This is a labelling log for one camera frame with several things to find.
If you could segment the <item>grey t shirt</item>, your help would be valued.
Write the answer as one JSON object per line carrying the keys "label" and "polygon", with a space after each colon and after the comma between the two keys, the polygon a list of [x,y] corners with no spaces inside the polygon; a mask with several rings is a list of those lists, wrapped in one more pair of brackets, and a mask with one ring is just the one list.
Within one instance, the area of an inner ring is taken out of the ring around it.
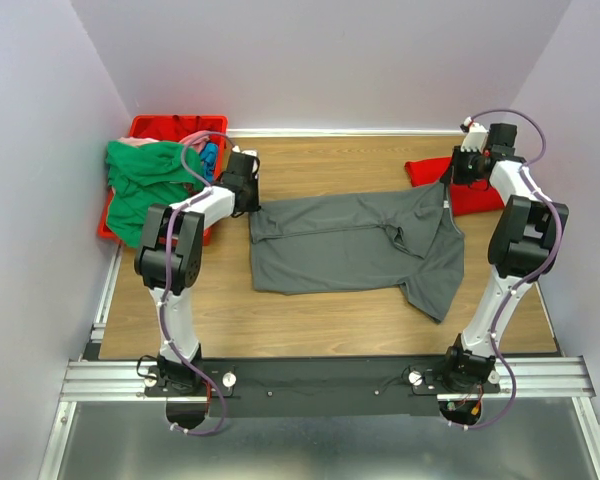
{"label": "grey t shirt", "polygon": [[250,215],[249,234],[258,291],[397,287],[440,323],[464,277],[464,234],[442,183],[269,202]]}

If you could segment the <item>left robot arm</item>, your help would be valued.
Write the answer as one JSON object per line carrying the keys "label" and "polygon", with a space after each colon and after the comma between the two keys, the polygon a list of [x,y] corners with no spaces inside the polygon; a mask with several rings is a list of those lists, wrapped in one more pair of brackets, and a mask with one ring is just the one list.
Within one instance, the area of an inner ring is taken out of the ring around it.
{"label": "left robot arm", "polygon": [[235,147],[226,169],[200,193],[149,207],[134,259],[135,272],[155,303],[161,335],[156,365],[143,375],[149,391],[191,395],[207,387],[192,313],[204,233],[221,220],[260,209],[260,165],[255,150]]}

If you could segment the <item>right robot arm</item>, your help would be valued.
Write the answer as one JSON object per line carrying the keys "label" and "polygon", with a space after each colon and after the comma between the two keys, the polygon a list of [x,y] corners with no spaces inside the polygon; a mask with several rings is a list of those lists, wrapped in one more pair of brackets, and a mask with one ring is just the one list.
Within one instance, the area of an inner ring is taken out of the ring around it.
{"label": "right robot arm", "polygon": [[515,154],[517,127],[485,127],[468,117],[465,138],[456,146],[444,183],[471,185],[484,180],[504,209],[491,237],[487,258],[491,276],[469,325],[448,348],[440,367],[442,384],[468,392],[489,382],[502,359],[501,338],[524,295],[554,265],[569,215],[531,177],[529,162]]}

